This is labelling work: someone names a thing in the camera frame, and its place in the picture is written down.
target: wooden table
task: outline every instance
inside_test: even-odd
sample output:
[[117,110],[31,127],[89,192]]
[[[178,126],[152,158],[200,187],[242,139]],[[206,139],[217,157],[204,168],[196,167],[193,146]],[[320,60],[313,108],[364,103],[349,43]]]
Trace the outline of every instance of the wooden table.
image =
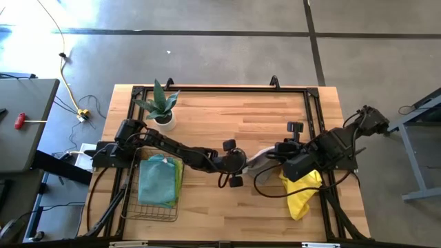
[[[133,85],[115,85],[103,132],[104,141],[114,140],[121,121],[127,117],[132,87]],[[337,89],[318,89],[326,129],[341,126],[343,119]],[[152,94],[149,93],[147,97],[152,98]],[[244,149],[248,157],[264,147],[290,137],[292,134],[287,132],[287,121],[307,120],[303,96],[295,93],[181,92],[174,113],[177,125],[174,130],[164,133],[168,137],[188,146],[211,147],[217,149],[220,154],[224,154],[222,142],[235,138],[237,146]],[[153,121],[146,122],[149,127],[156,129]],[[300,139],[310,139],[306,124]],[[107,170],[97,183],[90,206],[90,226],[101,217],[109,205],[115,171]],[[98,173],[99,171],[94,173],[90,188]],[[344,173],[337,171],[336,180]],[[219,189],[217,180],[218,174],[206,174],[186,167],[178,219],[172,223],[127,219],[123,239],[326,240],[318,194],[308,202],[311,209],[307,215],[295,221],[289,215],[286,198],[260,196],[253,188],[252,178],[249,176],[244,176],[245,186],[239,188]],[[262,186],[262,190],[268,194],[285,192],[276,173]],[[342,208],[353,224],[362,234],[369,236],[356,179],[350,176],[341,183],[338,186],[338,195]],[[333,231],[337,234],[335,215],[331,207],[329,211]],[[79,235],[86,232],[85,215],[86,211],[83,212]],[[112,235],[120,215],[121,209],[118,208],[114,215]]]

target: green plant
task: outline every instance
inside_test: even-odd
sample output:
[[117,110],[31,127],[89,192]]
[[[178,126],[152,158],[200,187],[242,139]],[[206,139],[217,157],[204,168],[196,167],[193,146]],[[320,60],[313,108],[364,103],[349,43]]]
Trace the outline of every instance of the green plant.
[[148,99],[147,102],[138,99],[133,101],[139,105],[139,107],[142,107],[150,113],[147,115],[147,119],[164,119],[172,115],[172,108],[176,105],[178,94],[179,91],[171,94],[168,99],[165,99],[164,90],[161,84],[155,79],[153,89],[154,101],[152,99]]

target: potted plant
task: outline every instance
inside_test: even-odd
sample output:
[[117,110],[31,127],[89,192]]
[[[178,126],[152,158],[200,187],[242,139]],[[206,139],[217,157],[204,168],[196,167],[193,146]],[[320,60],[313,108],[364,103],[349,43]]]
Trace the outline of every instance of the potted plant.
[[165,98],[161,84],[155,79],[153,89],[154,100],[148,99],[145,102],[135,99],[133,101],[150,113],[147,115],[147,119],[153,119],[160,131],[170,131],[176,126],[176,117],[172,108],[176,105],[178,94],[179,92],[176,92],[171,94],[168,99]]

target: gray table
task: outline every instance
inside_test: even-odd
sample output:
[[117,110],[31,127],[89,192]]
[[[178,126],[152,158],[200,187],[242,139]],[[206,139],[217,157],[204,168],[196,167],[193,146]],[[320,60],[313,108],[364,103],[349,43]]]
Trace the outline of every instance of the gray table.
[[14,122],[22,112],[26,119],[47,120],[60,81],[57,79],[0,80],[0,173],[23,172],[30,168],[45,123],[25,123],[20,130]]

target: blue cloth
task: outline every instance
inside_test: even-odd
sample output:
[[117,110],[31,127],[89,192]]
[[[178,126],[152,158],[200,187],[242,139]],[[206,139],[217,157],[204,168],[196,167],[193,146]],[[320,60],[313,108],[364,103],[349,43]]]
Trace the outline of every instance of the blue cloth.
[[141,161],[138,188],[141,204],[162,205],[176,199],[175,165],[172,158],[164,160],[164,155],[158,154]]

